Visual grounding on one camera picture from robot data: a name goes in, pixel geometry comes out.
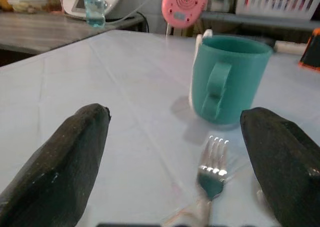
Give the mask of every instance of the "white appliance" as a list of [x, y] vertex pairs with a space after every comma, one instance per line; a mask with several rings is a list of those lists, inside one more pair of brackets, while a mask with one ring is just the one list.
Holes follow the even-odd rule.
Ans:
[[[135, 9], [135, 6], [130, 6], [132, 1], [128, 1], [128, 0], [104, 0], [104, 1], [105, 1], [104, 14], [106, 15], [107, 19], [120, 19]], [[67, 14], [73, 17], [81, 18], [81, 19], [86, 18], [85, 0], [63, 0], [62, 5]]]

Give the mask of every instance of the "fork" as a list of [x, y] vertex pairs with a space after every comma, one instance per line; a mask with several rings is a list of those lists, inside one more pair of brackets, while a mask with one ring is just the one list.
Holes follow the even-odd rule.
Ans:
[[226, 168], [228, 142], [229, 140], [213, 137], [211, 135], [208, 138], [201, 156], [196, 184], [200, 187], [205, 197], [205, 226], [207, 226], [210, 221], [212, 201], [223, 191], [224, 188], [224, 183], [228, 173]]

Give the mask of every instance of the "teal mug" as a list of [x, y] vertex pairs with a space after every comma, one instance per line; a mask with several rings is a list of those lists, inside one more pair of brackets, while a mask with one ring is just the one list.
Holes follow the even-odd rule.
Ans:
[[235, 124], [251, 107], [268, 60], [266, 44], [234, 36], [202, 40], [192, 71], [194, 111], [214, 124]]

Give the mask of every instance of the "white cable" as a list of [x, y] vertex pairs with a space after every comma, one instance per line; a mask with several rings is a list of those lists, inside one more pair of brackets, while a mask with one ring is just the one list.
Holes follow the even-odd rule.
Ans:
[[121, 19], [118, 19], [118, 20], [115, 20], [115, 21], [112, 21], [112, 22], [106, 22], [106, 25], [109, 25], [109, 24], [116, 24], [116, 23], [119, 23], [123, 20], [125, 20], [126, 18], [130, 17], [131, 15], [135, 14], [138, 10], [140, 10], [146, 3], [148, 3], [149, 1], [151, 0], [146, 0], [145, 2], [143, 2], [139, 7], [137, 7], [135, 10], [133, 10], [132, 12], [128, 13], [125, 17], [121, 18]]

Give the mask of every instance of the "mug handle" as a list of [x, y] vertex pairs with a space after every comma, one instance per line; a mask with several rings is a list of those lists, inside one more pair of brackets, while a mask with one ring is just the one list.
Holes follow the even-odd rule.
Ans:
[[214, 119], [218, 116], [231, 67], [231, 64], [223, 62], [214, 65], [206, 86], [207, 94], [201, 108], [202, 115], [214, 115]]

